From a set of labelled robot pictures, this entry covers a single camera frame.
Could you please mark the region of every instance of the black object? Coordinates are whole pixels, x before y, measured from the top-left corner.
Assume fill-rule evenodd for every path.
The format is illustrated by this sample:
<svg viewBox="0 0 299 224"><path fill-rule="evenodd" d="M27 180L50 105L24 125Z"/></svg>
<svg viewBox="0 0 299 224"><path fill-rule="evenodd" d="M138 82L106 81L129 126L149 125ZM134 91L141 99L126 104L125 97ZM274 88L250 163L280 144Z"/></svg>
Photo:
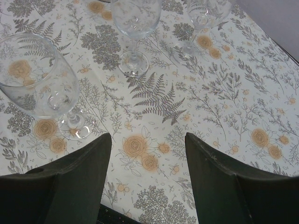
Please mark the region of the black object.
<svg viewBox="0 0 299 224"><path fill-rule="evenodd" d="M190 133L185 145L200 224L299 223L299 177L246 165Z"/></svg>
<svg viewBox="0 0 299 224"><path fill-rule="evenodd" d="M26 174L0 177L0 223L95 224L111 153L104 134Z"/></svg>
<svg viewBox="0 0 299 224"><path fill-rule="evenodd" d="M140 224L140 223L101 204L99 214L98 214L97 224Z"/></svg>

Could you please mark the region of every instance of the clear glass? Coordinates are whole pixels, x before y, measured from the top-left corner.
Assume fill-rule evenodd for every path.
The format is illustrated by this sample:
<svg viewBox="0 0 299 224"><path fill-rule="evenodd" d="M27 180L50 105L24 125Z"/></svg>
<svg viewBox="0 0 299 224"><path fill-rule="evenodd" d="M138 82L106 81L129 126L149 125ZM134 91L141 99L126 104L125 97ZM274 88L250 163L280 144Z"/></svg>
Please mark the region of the clear glass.
<svg viewBox="0 0 299 224"><path fill-rule="evenodd" d="M8 36L0 42L0 89L24 113L61 119L69 139L90 133L81 112L73 112L80 85L70 65L47 39L35 34Z"/></svg>
<svg viewBox="0 0 299 224"><path fill-rule="evenodd" d="M194 43L198 33L205 28L219 25L231 12L236 0L187 0L187 12L194 25L190 41L179 42L175 46L174 58L184 64L190 57L197 57L199 49Z"/></svg>
<svg viewBox="0 0 299 224"><path fill-rule="evenodd" d="M137 77L149 69L146 56L136 51L137 43L156 28L161 10L162 0L111 0L116 27L133 41L132 50L121 55L119 68L126 76Z"/></svg>

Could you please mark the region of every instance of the empty wine glass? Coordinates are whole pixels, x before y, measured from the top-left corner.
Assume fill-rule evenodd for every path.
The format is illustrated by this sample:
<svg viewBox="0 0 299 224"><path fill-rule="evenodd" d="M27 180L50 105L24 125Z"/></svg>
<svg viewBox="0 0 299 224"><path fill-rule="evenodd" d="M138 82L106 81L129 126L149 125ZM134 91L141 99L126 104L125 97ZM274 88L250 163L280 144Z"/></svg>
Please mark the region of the empty wine glass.
<svg viewBox="0 0 299 224"><path fill-rule="evenodd" d="M148 36L157 26L162 0L111 0L116 27L133 40L133 48L121 55L119 68L127 76L140 76L149 69L146 56L136 51L138 40Z"/></svg>
<svg viewBox="0 0 299 224"><path fill-rule="evenodd" d="M197 34L205 28L217 26L232 10L236 0L187 0L187 12L194 25L190 41L179 42L175 46L174 58L184 64L190 57L197 57L199 49L194 44Z"/></svg>
<svg viewBox="0 0 299 224"><path fill-rule="evenodd" d="M0 89L24 113L60 119L71 140L85 138L91 128L82 112L73 112L80 94L76 74L47 39L35 34L8 36L0 42Z"/></svg>

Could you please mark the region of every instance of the botanical pattern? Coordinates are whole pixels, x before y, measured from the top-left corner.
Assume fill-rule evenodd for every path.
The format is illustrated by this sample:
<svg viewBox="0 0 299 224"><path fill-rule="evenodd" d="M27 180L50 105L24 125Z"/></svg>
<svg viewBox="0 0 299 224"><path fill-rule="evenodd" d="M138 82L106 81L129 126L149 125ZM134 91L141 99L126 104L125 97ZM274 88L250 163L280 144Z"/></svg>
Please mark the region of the botanical pattern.
<svg viewBox="0 0 299 224"><path fill-rule="evenodd" d="M2 1L0 38L34 33L55 45L78 77L75 110L87 116L92 135L67 140L57 120L34 119L0 94L1 174L26 173L110 133L113 149L101 202L147 224L199 223L186 132L253 167L298 175L299 66L237 5L218 26L200 31L194 41L198 55L185 57L174 46L194 30L186 2L163 0L157 28L138 44L149 71L133 78L117 68L131 44L114 25L109 3ZM32 47L27 43L33 60L48 56ZM8 43L0 58L14 58L14 52ZM47 58L52 65L53 58ZM8 73L30 85L36 82L29 78L34 69L20 57L11 61ZM49 89L45 86L40 96ZM29 94L18 100L29 110L36 103Z"/></svg>

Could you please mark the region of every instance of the glass base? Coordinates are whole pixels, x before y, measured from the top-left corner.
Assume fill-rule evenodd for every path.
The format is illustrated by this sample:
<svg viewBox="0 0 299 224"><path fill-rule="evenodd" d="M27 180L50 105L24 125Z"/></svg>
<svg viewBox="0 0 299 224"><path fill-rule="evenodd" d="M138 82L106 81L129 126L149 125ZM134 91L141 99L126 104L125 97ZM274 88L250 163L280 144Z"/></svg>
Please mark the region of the glass base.
<svg viewBox="0 0 299 224"><path fill-rule="evenodd" d="M59 120L59 130L64 137L69 140L82 140L86 139L88 135L92 132L92 125L87 124L85 116L82 112L74 112L76 116L80 117L80 122L76 126L72 126L68 122L68 117L65 114Z"/></svg>
<svg viewBox="0 0 299 224"><path fill-rule="evenodd" d="M131 50L123 53L118 67L127 77L139 77L148 71L149 61L143 53L136 51L136 59L132 62L131 54Z"/></svg>
<svg viewBox="0 0 299 224"><path fill-rule="evenodd" d="M186 64L186 61L188 61L189 58L193 56L199 58L199 49L194 43L192 43L190 47L188 41L183 41L179 42L174 47L173 57L180 64Z"/></svg>

